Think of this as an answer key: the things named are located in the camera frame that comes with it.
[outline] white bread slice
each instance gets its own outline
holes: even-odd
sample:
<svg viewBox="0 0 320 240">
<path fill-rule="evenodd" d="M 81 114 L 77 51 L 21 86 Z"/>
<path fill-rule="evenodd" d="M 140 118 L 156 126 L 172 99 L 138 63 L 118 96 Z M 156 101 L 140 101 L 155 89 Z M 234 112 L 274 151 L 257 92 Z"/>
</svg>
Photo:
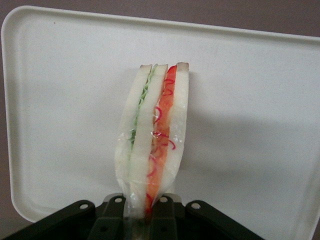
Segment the white bread slice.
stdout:
<svg viewBox="0 0 320 240">
<path fill-rule="evenodd" d="M 132 149 L 132 144 L 129 139 L 132 135 L 132 129 L 134 128 L 134 121 L 143 87 L 146 84 L 151 69 L 152 65 L 140 66 L 124 105 L 118 127 L 118 140 L 115 147 L 114 166 L 117 181 L 124 194 L 129 192 L 129 159 Z"/>
<path fill-rule="evenodd" d="M 172 149 L 173 145 L 169 143 L 158 198 L 171 187 L 180 167 L 186 136 L 188 95 L 189 64 L 179 62 L 175 75 L 169 134 L 169 139 L 174 143 L 175 149 Z"/>
</svg>

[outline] black clamp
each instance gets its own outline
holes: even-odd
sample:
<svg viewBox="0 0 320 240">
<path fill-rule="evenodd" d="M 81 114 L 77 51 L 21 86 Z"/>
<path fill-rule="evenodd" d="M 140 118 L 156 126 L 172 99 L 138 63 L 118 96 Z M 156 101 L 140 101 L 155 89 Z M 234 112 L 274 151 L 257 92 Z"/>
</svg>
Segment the black clamp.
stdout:
<svg viewBox="0 0 320 240">
<path fill-rule="evenodd" d="M 3 240 L 123 240 L 128 239 L 126 199 L 120 193 L 95 207 L 77 201 Z M 185 207 L 165 194 L 152 208 L 148 240 L 263 240 L 246 227 L 200 200 Z"/>
</svg>

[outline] sandwich half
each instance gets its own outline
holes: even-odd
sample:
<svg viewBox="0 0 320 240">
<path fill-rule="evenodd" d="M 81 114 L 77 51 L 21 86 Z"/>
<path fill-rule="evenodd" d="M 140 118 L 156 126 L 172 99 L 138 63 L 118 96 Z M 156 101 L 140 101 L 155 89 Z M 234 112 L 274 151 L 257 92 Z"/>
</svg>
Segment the sandwich half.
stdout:
<svg viewBox="0 0 320 240">
<path fill-rule="evenodd" d="M 117 181 L 129 216 L 142 219 L 176 178 L 184 150 L 189 65 L 142 65 L 119 124 Z"/>
</svg>

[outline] gray background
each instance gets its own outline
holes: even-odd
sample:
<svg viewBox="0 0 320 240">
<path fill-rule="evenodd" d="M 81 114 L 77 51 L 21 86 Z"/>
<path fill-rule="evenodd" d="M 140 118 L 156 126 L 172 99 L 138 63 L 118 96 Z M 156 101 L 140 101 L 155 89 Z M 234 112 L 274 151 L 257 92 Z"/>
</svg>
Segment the gray background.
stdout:
<svg viewBox="0 0 320 240">
<path fill-rule="evenodd" d="M 0 0 L 0 23 L 22 5 L 320 37 L 319 0 Z M 30 223 L 10 197 L 2 54 L 0 58 L 0 239 Z M 320 240 L 320 224 L 313 237 Z"/>
</svg>

